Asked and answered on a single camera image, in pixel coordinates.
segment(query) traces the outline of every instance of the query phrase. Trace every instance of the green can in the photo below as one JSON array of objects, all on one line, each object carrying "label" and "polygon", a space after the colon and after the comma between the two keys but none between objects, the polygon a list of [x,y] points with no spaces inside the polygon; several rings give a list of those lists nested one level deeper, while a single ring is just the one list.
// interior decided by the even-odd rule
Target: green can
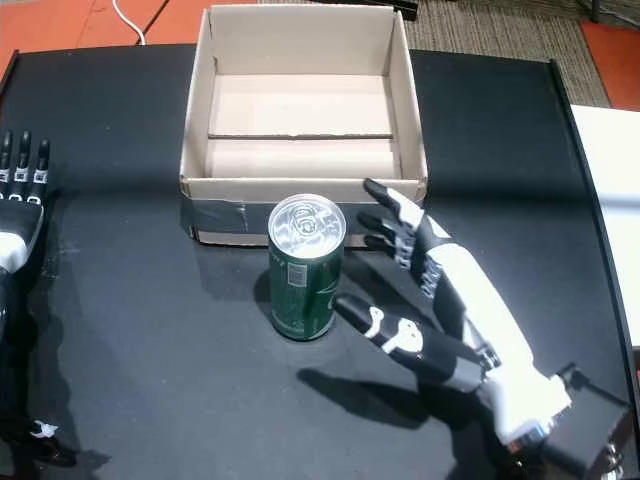
[{"label": "green can", "polygon": [[312,340],[333,322],[347,224],[320,195],[285,198],[269,216],[273,326],[294,340]]}]

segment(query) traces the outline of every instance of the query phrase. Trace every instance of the orange floor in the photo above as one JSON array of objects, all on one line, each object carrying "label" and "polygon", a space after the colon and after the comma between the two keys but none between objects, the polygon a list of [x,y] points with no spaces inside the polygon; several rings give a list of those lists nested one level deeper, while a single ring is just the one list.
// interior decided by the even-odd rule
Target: orange floor
[{"label": "orange floor", "polygon": [[640,111],[640,32],[591,22],[582,32],[611,106]]},{"label": "orange floor", "polygon": [[[118,0],[144,28],[162,0]],[[195,42],[202,10],[215,3],[255,0],[170,0],[147,34],[147,42]],[[39,52],[67,48],[133,45],[136,33],[116,15],[111,0],[31,0],[0,6],[0,76],[14,49]]]}]

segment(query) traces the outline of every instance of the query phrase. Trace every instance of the robotic hand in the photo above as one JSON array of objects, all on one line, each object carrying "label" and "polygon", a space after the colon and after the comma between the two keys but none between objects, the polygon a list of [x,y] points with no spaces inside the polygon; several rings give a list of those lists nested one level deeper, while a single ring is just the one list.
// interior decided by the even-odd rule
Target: robotic hand
[{"label": "robotic hand", "polygon": [[456,333],[346,294],[336,296],[336,311],[420,381],[477,395],[511,453],[535,450],[578,476],[618,469],[619,449],[631,430],[629,406],[573,366],[550,377],[540,373],[518,324],[471,253],[397,191],[370,179],[364,188],[395,219],[361,214],[360,222],[379,234],[366,236],[365,243],[407,270],[443,328]]},{"label": "robotic hand", "polygon": [[23,320],[23,292],[14,274],[25,266],[38,239],[44,216],[44,199],[49,170],[49,141],[38,148],[38,158],[30,176],[31,133],[20,138],[18,158],[11,175],[13,136],[6,132],[0,144],[0,368],[9,384],[0,385],[6,395],[0,405],[0,436],[9,444],[29,452],[34,458],[57,466],[75,464],[75,454],[60,445],[55,438],[57,427],[39,420],[30,420],[16,405],[19,386],[13,381],[19,376],[11,358],[22,355],[12,345],[12,330]]}]

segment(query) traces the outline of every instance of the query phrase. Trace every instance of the open cardboard box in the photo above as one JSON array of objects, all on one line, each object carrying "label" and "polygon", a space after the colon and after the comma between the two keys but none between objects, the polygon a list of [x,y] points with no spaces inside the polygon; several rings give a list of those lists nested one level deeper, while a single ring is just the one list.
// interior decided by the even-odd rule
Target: open cardboard box
[{"label": "open cardboard box", "polygon": [[338,203],[350,238],[375,178],[417,202],[426,161],[404,25],[387,7],[206,9],[189,90],[180,186],[194,238],[264,245],[273,206]]}]

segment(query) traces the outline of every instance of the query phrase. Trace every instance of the metal can top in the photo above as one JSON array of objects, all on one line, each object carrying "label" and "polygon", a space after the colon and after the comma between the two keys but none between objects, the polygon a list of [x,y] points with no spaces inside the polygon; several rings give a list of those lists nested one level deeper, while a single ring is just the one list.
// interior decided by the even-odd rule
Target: metal can top
[{"label": "metal can top", "polygon": [[320,258],[344,240],[347,222],[331,200],[303,193],[285,198],[269,215],[269,238],[296,258]]}]

